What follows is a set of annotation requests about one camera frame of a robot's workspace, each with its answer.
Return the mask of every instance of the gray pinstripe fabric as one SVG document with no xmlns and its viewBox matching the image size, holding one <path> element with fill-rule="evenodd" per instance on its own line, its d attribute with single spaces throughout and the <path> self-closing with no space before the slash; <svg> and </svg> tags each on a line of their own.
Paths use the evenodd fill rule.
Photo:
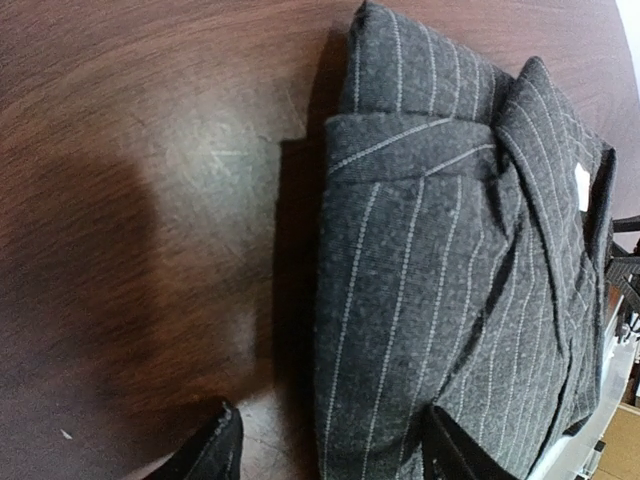
<svg viewBox="0 0 640 480">
<path fill-rule="evenodd" d="M 599 397 L 613 151 L 537 58 L 513 79 L 371 3 L 349 47 L 327 123 L 323 478 L 420 478 L 432 402 L 524 478 Z M 605 179 L 587 230 L 577 162 Z"/>
</svg>

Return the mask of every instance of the wooden table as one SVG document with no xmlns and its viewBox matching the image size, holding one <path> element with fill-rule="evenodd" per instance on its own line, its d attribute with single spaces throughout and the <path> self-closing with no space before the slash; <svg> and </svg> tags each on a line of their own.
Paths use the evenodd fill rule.
<svg viewBox="0 0 640 480">
<path fill-rule="evenodd" d="M 322 125 L 358 3 L 0 6 L 0 478 L 121 478 L 219 395 L 243 408 L 245 479 L 316 478 Z M 389 5 L 513 74 L 540 55 L 618 148 L 617 215 L 637 213 L 614 0 Z"/>
</svg>

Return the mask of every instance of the white tag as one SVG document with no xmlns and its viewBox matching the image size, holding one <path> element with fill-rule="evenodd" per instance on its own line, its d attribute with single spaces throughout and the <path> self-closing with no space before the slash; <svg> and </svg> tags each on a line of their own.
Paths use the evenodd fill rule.
<svg viewBox="0 0 640 480">
<path fill-rule="evenodd" d="M 589 188 L 591 187 L 591 175 L 578 162 L 576 165 L 576 183 L 578 184 L 578 208 L 586 212 L 589 210 Z"/>
</svg>

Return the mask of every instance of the dark wood grain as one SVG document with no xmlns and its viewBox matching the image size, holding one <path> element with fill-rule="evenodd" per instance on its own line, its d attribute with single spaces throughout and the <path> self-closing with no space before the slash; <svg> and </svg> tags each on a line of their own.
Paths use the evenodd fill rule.
<svg viewBox="0 0 640 480">
<path fill-rule="evenodd" d="M 614 0 L 389 4 L 511 73 L 540 55 L 618 148 L 616 214 L 637 213 Z M 0 478 L 121 478 L 220 395 L 242 407 L 245 479 L 316 478 L 322 124 L 357 6 L 0 6 Z"/>
</svg>

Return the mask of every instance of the black object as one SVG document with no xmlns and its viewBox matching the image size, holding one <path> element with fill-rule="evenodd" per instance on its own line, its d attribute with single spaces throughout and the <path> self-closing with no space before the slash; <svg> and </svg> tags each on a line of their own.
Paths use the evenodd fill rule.
<svg viewBox="0 0 640 480">
<path fill-rule="evenodd" d="M 612 233 L 640 232 L 640 215 L 614 220 Z M 624 296 L 622 311 L 619 315 L 617 334 L 622 338 L 622 325 L 629 324 L 629 333 L 636 332 L 631 325 L 631 314 L 640 313 L 640 241 L 633 253 L 629 253 L 611 241 L 610 259 L 606 267 L 607 281 L 618 288 Z"/>
<path fill-rule="evenodd" d="M 162 467 L 145 480 L 239 480 L 242 419 L 227 402 Z"/>
<path fill-rule="evenodd" d="M 517 480 L 492 460 L 442 408 L 427 407 L 423 421 L 425 480 Z"/>
</svg>

